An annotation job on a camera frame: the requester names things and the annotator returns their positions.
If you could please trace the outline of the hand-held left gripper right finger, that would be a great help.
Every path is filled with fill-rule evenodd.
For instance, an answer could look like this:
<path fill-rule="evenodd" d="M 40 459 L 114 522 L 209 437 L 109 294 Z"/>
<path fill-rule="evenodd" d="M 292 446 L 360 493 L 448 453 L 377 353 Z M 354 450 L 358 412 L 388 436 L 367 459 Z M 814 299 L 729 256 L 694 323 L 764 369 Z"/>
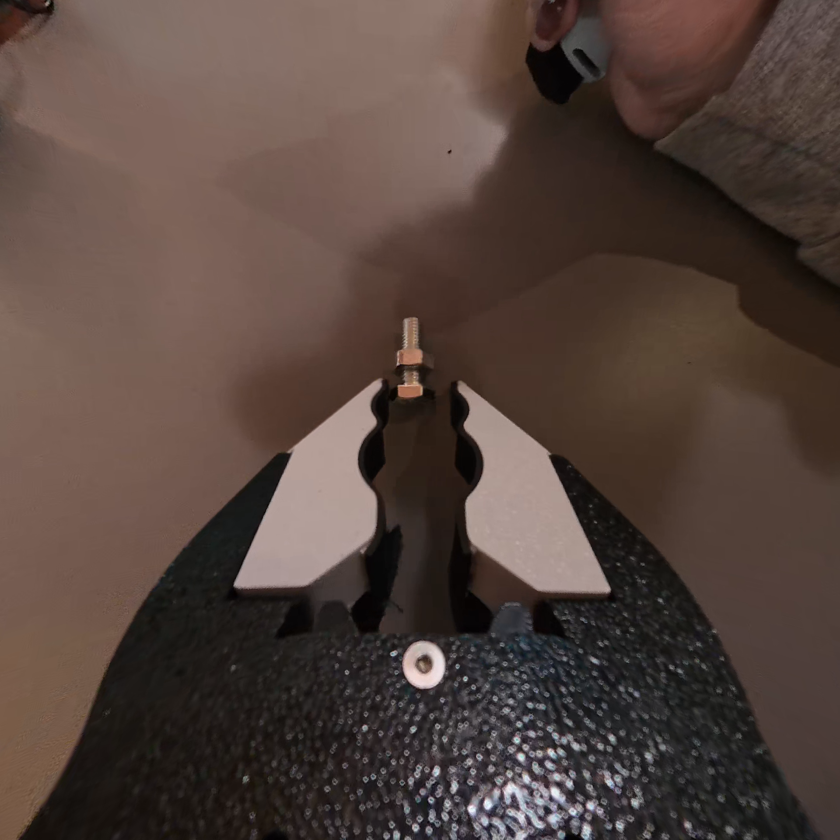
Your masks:
<path fill-rule="evenodd" d="M 450 386 L 450 423 L 465 482 L 450 564 L 453 607 L 531 610 L 609 598 L 549 450 L 464 381 Z"/>

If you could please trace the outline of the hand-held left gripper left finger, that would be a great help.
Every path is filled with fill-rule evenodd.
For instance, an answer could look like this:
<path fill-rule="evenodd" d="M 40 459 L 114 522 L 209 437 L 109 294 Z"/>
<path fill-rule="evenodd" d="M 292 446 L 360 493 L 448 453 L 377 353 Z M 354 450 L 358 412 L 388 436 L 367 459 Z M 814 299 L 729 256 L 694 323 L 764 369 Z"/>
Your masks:
<path fill-rule="evenodd" d="M 295 444 L 235 579 L 237 595 L 354 604 L 369 590 L 366 560 L 385 529 L 375 478 L 389 394 L 386 380 L 374 380 Z"/>

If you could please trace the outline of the silver hex bolt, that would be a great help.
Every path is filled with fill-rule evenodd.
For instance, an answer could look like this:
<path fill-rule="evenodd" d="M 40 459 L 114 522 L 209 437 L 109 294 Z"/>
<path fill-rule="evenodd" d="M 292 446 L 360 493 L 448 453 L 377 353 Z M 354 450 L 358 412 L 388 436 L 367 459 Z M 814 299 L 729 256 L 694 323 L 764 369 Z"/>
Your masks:
<path fill-rule="evenodd" d="M 402 321 L 402 348 L 420 348 L 421 326 L 418 318 L 405 318 Z M 396 370 L 397 384 L 395 388 L 395 399 L 403 403 L 413 403 L 420 400 L 430 399 L 434 396 L 434 390 L 429 387 L 427 380 L 431 371 L 421 369 Z"/>

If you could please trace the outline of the person's right hand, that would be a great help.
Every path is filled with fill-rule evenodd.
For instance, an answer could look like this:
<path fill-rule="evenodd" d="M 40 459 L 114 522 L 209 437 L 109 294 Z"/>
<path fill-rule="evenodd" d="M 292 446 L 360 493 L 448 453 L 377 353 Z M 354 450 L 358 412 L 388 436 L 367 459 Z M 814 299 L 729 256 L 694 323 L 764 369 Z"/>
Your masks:
<path fill-rule="evenodd" d="M 611 56 L 606 72 L 625 125 L 662 140 L 727 91 L 777 1 L 595 2 Z"/>

